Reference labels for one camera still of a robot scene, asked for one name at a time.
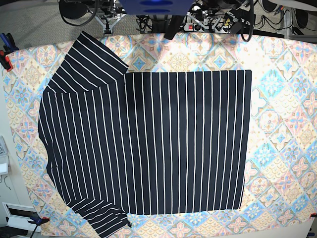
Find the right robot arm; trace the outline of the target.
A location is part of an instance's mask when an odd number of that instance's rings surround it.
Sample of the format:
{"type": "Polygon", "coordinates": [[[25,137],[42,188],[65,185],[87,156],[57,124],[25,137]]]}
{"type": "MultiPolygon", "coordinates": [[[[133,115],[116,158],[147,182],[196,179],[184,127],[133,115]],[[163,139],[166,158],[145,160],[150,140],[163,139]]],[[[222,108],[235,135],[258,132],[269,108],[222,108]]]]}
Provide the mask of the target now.
{"type": "Polygon", "coordinates": [[[118,0],[59,0],[58,9],[61,19],[68,25],[82,27],[93,19],[103,27],[104,35],[112,35],[114,26],[126,15],[118,0]],[[86,14],[91,16],[83,23],[72,23],[86,14]]]}

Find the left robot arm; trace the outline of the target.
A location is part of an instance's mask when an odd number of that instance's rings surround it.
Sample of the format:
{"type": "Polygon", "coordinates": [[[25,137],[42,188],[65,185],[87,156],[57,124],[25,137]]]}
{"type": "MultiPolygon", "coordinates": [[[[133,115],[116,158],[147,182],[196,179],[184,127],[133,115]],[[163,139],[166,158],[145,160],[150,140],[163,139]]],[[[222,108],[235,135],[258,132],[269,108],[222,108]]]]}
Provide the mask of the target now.
{"type": "Polygon", "coordinates": [[[241,34],[244,42],[253,36],[256,15],[253,0],[196,0],[188,16],[196,22],[195,31],[241,34]]]}

